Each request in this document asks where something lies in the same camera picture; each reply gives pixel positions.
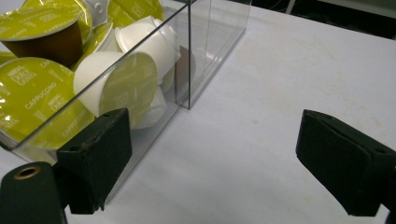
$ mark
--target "white tabletop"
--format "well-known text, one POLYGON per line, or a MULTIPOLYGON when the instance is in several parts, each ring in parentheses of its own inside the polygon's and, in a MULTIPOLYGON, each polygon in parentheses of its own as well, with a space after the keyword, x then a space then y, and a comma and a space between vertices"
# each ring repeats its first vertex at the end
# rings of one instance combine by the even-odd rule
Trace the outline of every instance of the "white tabletop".
MULTIPOLYGON (((396 42, 253 7, 191 110, 180 109, 105 211, 69 223, 384 223, 349 217, 301 165, 304 109, 396 149, 396 42)), ((0 175, 22 161, 0 152, 0 175)))

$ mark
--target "transparent plastic box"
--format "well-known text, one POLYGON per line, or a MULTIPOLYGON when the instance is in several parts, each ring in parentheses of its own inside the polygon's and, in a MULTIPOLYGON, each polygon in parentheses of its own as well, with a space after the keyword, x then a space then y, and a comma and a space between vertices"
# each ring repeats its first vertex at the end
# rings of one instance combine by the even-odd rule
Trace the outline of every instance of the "transparent plastic box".
POLYGON ((47 161, 54 164, 57 161, 55 151, 71 138, 69 136, 69 133, 72 133, 71 130, 76 129, 76 127, 83 129, 94 120, 95 115, 90 116, 89 110, 83 110, 72 119, 70 125, 60 128, 59 125, 54 124, 70 119, 71 114, 76 115, 74 110, 81 108, 83 98, 88 97, 95 85, 99 85, 105 78, 114 76, 115 71, 139 72, 144 69, 152 69, 152 65, 139 58, 136 49, 142 46, 144 42, 150 41, 160 32, 162 27, 168 25, 177 34, 180 58, 163 79, 163 83, 160 85, 152 84, 152 81, 150 83, 143 81, 140 82, 142 91, 128 91, 129 98, 126 96, 113 98, 115 101, 121 102, 115 102, 115 106, 119 105, 120 107, 128 107, 128 101, 133 98, 146 98, 145 102, 139 101, 136 103, 137 107, 143 106, 144 109, 129 106, 130 120, 132 120, 133 156, 122 173, 117 186, 113 189, 113 193, 116 192, 177 110, 181 106, 188 109, 193 107, 206 85, 232 51, 233 46, 245 32, 251 0, 162 0, 161 5, 164 12, 162 25, 147 35, 119 60, 111 64, 102 75, 77 93, 72 100, 68 101, 52 117, 46 119, 41 126, 22 141, 16 142, 2 134, 3 147, 27 161, 47 161), (147 102, 153 102, 153 99, 156 99, 157 91, 162 92, 161 95, 163 95, 165 103, 163 109, 165 108, 165 110, 160 113, 161 118, 156 120, 155 123, 149 122, 143 127, 139 127, 139 122, 142 122, 148 113, 155 114, 150 110, 152 105, 148 105, 147 102), (51 142, 52 139, 62 139, 63 141, 54 143, 51 142))

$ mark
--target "dark background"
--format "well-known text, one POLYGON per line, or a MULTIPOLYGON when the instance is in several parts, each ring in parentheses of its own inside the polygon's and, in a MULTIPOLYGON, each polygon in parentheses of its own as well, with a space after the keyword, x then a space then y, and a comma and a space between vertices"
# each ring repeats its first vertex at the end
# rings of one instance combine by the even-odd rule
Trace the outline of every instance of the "dark background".
MULTIPOLYGON (((252 5, 284 13, 288 3, 289 0, 253 0, 252 5)), ((396 36, 395 19, 316 0, 296 0, 291 15, 370 35, 396 36)))

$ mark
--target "acrylic container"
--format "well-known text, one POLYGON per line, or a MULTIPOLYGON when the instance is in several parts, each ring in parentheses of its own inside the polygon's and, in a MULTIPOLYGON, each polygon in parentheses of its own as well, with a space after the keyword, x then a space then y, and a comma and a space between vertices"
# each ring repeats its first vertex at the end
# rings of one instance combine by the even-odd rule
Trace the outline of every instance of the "acrylic container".
MULTIPOLYGON (((44 144, 43 139, 46 143, 50 142, 54 136, 55 138, 56 136, 60 137, 68 129, 67 127, 59 129, 52 124, 69 116, 68 111, 73 107, 80 106, 84 97, 92 94, 93 88, 96 88, 95 86, 103 82, 115 70, 127 69, 132 72, 140 69, 140 71, 143 71, 142 64, 135 64, 133 61, 145 62, 146 64, 149 64, 149 62, 132 58, 137 57, 135 55, 138 53, 139 46, 154 38, 162 27, 168 25, 177 34, 180 58, 163 77, 161 84, 157 82, 153 84, 152 79, 147 79, 147 82, 141 82, 140 85, 147 84, 149 87, 143 88, 138 93, 128 91, 130 96, 135 94, 134 98, 145 98, 146 101, 138 102, 137 104, 143 107, 130 112, 130 116, 136 120, 135 123, 131 123, 130 131, 133 156, 117 185, 110 193, 109 199, 111 199, 177 110, 181 106, 193 109, 194 103, 204 91, 206 85, 232 52, 233 46, 240 36, 245 32, 251 0, 162 0, 161 5, 164 15, 162 25, 149 33, 107 69, 104 69, 98 78, 87 84, 81 91, 76 92, 73 99, 68 101, 53 116, 43 121, 42 125, 23 140, 15 141, 2 134, 3 136, 0 136, 2 146, 27 161, 47 161, 54 164, 57 161, 55 151, 58 148, 53 144, 44 144), (148 114, 155 119, 147 120, 146 116, 148 114)), ((153 69, 153 66, 146 66, 146 68, 148 70, 153 69)), ((121 96, 114 98, 115 101, 131 99, 131 97, 122 98, 121 96)), ((98 114, 93 113, 92 120, 95 116, 98 116, 98 114)))

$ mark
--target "dark floor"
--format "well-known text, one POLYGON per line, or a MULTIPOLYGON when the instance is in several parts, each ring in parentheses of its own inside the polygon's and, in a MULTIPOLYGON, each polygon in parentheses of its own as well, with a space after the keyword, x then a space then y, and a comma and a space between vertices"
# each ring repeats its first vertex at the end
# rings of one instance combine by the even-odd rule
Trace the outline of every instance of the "dark floor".
MULTIPOLYGON (((252 5, 284 13, 289 0, 253 0, 252 5)), ((292 15, 370 35, 393 38, 396 20, 316 0, 296 0, 292 15)))

